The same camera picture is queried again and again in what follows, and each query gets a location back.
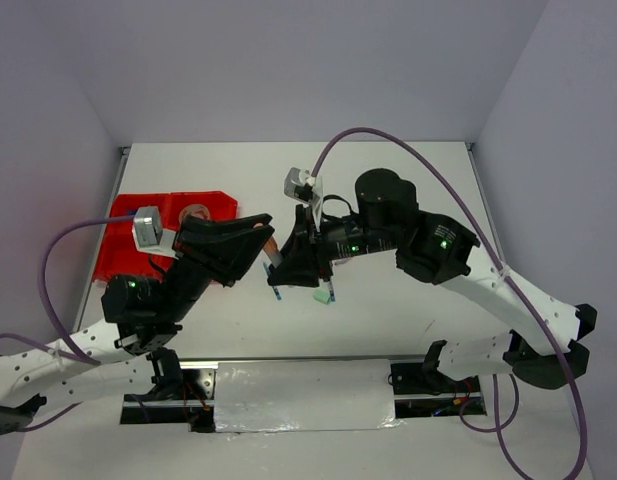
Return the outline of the orange highlighter pen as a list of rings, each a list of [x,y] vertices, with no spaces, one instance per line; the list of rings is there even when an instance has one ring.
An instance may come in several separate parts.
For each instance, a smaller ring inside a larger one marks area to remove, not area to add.
[[[283,261],[283,256],[279,250],[279,247],[276,241],[273,238],[270,238],[263,248],[266,253],[270,263],[274,267],[278,267],[279,264]]]

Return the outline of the large clear tape roll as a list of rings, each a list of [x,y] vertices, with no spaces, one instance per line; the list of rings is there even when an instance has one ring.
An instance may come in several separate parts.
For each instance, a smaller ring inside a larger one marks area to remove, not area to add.
[[[202,220],[211,220],[212,216],[209,209],[202,204],[190,204],[184,207],[179,214],[179,221],[183,222],[187,217],[192,216]]]

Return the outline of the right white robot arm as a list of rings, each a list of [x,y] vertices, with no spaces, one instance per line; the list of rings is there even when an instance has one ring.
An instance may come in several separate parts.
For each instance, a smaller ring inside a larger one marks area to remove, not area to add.
[[[421,210],[415,185],[397,173],[379,168],[360,175],[357,207],[344,217],[323,213],[329,197],[321,179],[307,170],[291,169],[284,193],[298,203],[295,223],[271,257],[269,285],[330,285],[335,261],[392,251],[408,276],[461,295],[507,326],[507,332],[482,340],[433,342],[422,367],[430,389],[511,374],[533,387],[557,390],[586,373],[590,352],[581,341],[596,326],[596,310],[563,303],[496,266],[471,230],[447,215]]]

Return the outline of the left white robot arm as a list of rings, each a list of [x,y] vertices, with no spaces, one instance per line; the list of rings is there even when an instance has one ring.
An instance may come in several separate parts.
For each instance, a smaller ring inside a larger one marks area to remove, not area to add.
[[[268,214],[220,222],[188,215],[169,230],[155,206],[97,220],[130,225],[137,251],[173,262],[158,279],[114,275],[101,298],[102,319],[75,332],[64,327],[49,300],[44,254],[38,290],[58,338],[0,355],[0,436],[33,431],[38,416],[109,394],[177,396],[184,374],[167,343],[212,283],[232,287],[244,277],[274,233],[271,221]]]

